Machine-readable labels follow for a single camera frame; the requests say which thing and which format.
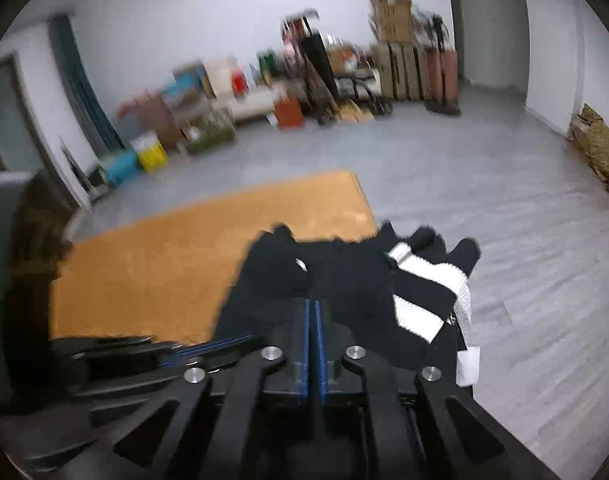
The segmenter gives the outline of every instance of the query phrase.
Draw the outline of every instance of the baseboard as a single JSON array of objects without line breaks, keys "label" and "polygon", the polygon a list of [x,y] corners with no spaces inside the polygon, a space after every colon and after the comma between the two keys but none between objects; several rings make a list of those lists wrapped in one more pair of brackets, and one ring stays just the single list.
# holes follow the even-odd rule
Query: baseboard
[{"label": "baseboard", "polygon": [[480,88],[482,90],[490,90],[492,92],[511,92],[511,93],[515,93],[515,94],[521,94],[521,95],[524,95],[524,98],[526,99],[526,90],[518,88],[518,86],[516,86],[516,85],[506,85],[506,86],[486,85],[484,83],[473,82],[470,79],[466,79],[465,77],[462,80],[464,82],[468,83],[469,85],[471,85],[473,88]]},{"label": "baseboard", "polygon": [[527,112],[529,112],[533,117],[535,117],[537,120],[540,121],[540,123],[544,123],[546,126],[548,126],[550,129],[552,129],[555,133],[557,133],[558,135],[561,135],[562,137],[564,137],[565,139],[569,138],[569,132],[565,132],[563,130],[560,130],[557,126],[554,126],[551,122],[549,122],[545,117],[543,117],[542,115],[540,115],[538,112],[536,112],[535,110],[533,110],[533,108],[528,107],[527,105],[524,105],[524,110],[526,110]]}]

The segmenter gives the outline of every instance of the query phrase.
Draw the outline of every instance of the white stripe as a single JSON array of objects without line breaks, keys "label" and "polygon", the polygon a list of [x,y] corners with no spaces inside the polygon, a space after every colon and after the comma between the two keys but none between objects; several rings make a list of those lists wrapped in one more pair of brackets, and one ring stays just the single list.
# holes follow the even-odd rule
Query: white stripe
[{"label": "white stripe", "polygon": [[458,320],[458,325],[460,325],[460,332],[462,332],[462,338],[464,339],[464,344],[468,348],[471,345],[471,320],[466,317],[464,310],[462,309],[462,305],[459,301],[455,302],[453,306],[453,313],[455,314],[455,318]]},{"label": "white stripe", "polygon": [[389,251],[389,256],[392,257],[396,262],[400,263],[404,258],[411,254],[411,248],[408,244],[400,242]]},{"label": "white stripe", "polygon": [[431,343],[444,325],[440,316],[399,296],[393,296],[393,301],[398,325]]},{"label": "white stripe", "polygon": [[399,264],[399,268],[425,280],[446,286],[457,296],[464,315],[471,322],[471,292],[467,284],[467,276],[462,269],[454,266],[454,264],[432,264],[415,254],[409,254]]}]

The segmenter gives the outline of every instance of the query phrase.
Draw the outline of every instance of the white tag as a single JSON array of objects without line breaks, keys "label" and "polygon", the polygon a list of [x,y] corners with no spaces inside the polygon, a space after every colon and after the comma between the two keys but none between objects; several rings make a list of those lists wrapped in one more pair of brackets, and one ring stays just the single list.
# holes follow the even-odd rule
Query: white tag
[{"label": "white tag", "polygon": [[458,352],[455,382],[458,386],[471,386],[479,380],[479,346]]}]

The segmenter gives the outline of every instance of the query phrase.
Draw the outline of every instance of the metal screw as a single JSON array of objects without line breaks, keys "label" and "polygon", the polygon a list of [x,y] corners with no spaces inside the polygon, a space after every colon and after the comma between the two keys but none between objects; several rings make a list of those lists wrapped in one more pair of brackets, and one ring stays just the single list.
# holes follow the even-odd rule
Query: metal screw
[{"label": "metal screw", "polygon": [[206,377],[206,373],[202,368],[189,368],[185,371],[185,381],[187,383],[198,384]]},{"label": "metal screw", "polygon": [[425,366],[422,368],[422,377],[432,383],[442,377],[442,372],[440,371],[440,368],[435,366]]},{"label": "metal screw", "polygon": [[267,361],[275,361],[282,357],[282,350],[277,346],[265,346],[261,351],[260,355]]},{"label": "metal screw", "polygon": [[347,357],[350,359],[362,359],[366,355],[366,350],[358,345],[353,345],[346,350]]}]

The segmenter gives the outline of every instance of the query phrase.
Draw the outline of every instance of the suitcase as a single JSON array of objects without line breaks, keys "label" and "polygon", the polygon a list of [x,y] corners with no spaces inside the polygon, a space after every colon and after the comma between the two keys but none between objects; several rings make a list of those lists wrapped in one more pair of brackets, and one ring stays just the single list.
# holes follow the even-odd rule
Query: suitcase
[{"label": "suitcase", "polygon": [[398,101],[425,98],[425,54],[411,43],[378,43],[371,47],[380,72],[382,96]]},{"label": "suitcase", "polygon": [[440,53],[435,48],[427,49],[427,97],[434,101],[442,101],[442,65],[444,64],[445,100],[458,102],[458,54],[455,50],[445,50],[443,63],[440,63]]}]

